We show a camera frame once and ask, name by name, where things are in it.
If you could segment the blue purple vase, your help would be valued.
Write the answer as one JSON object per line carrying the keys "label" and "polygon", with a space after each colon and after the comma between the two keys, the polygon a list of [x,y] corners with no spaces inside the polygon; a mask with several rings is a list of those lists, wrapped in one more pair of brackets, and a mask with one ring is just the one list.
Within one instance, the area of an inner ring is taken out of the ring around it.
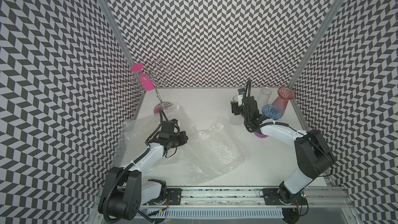
{"label": "blue purple vase", "polygon": [[264,105],[262,107],[262,114],[270,119],[277,120],[282,117],[282,111],[275,105]]}

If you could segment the pink vase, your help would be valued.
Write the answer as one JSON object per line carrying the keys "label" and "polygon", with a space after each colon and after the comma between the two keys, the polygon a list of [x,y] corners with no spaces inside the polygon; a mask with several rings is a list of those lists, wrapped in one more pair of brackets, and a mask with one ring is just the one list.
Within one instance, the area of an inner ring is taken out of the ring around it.
{"label": "pink vase", "polygon": [[280,87],[277,93],[278,97],[273,101],[272,104],[276,106],[283,115],[286,111],[289,101],[293,100],[296,94],[289,87]]}

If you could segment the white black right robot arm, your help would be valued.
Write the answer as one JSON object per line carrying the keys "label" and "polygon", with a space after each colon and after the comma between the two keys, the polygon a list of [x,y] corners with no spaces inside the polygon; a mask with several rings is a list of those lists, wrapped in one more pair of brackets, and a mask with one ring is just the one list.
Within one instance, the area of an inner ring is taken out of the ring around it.
{"label": "white black right robot arm", "polygon": [[272,194],[281,204],[294,203],[309,184],[334,166],[336,158],[320,131],[297,130],[287,123],[268,118],[259,112],[253,96],[231,101],[230,105],[231,113],[243,118],[248,132],[274,137],[294,148],[296,168]]}

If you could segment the clear glass vase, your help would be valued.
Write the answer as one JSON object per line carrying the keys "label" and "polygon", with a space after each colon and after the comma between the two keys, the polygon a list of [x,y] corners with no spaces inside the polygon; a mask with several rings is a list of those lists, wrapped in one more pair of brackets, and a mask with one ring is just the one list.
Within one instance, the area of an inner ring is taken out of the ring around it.
{"label": "clear glass vase", "polygon": [[269,102],[269,99],[271,97],[272,91],[270,90],[269,87],[263,87],[261,88],[259,95],[258,95],[258,106],[263,107],[264,105],[267,105]]}

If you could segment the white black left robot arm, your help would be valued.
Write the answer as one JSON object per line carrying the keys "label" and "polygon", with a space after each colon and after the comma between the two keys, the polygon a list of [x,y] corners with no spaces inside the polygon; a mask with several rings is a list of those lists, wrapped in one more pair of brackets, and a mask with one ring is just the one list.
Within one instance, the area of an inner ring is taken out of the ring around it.
{"label": "white black left robot arm", "polygon": [[147,139],[142,154],[124,167],[111,168],[98,205],[98,212],[104,220],[109,224],[122,219],[132,220],[143,204],[164,203],[167,199],[166,182],[158,179],[143,182],[143,177],[170,149],[187,144],[188,139],[177,119],[164,120]]}

